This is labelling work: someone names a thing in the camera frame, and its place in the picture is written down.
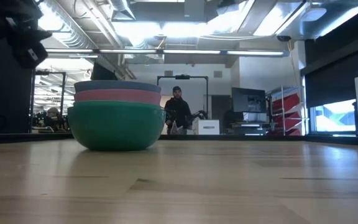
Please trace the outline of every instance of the wooden tabletop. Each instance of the wooden tabletop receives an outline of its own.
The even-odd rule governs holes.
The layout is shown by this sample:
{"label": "wooden tabletop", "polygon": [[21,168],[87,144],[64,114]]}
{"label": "wooden tabletop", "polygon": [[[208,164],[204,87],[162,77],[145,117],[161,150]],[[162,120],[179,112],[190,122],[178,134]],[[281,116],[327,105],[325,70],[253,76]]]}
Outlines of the wooden tabletop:
{"label": "wooden tabletop", "polygon": [[0,144],[0,223],[358,223],[358,146]]}

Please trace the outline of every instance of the bowl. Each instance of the bowl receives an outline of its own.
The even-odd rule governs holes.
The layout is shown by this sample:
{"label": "bowl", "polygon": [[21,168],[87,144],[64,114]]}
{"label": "bowl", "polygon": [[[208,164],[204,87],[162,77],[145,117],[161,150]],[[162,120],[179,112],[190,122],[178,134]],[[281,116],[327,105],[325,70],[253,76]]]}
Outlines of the bowl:
{"label": "bowl", "polygon": [[110,101],[130,101],[138,103],[151,103],[160,105],[161,95],[153,91],[112,89],[112,90],[88,90],[81,91],[74,95],[76,102],[110,100]]}
{"label": "bowl", "polygon": [[130,90],[145,90],[161,93],[159,86],[130,81],[115,81],[115,80],[95,80],[78,82],[74,84],[76,93],[88,90],[108,90],[108,89],[130,89]]}
{"label": "bowl", "polygon": [[74,138],[99,151],[147,149],[160,137],[165,111],[156,105],[122,101],[82,101],[68,109]]}

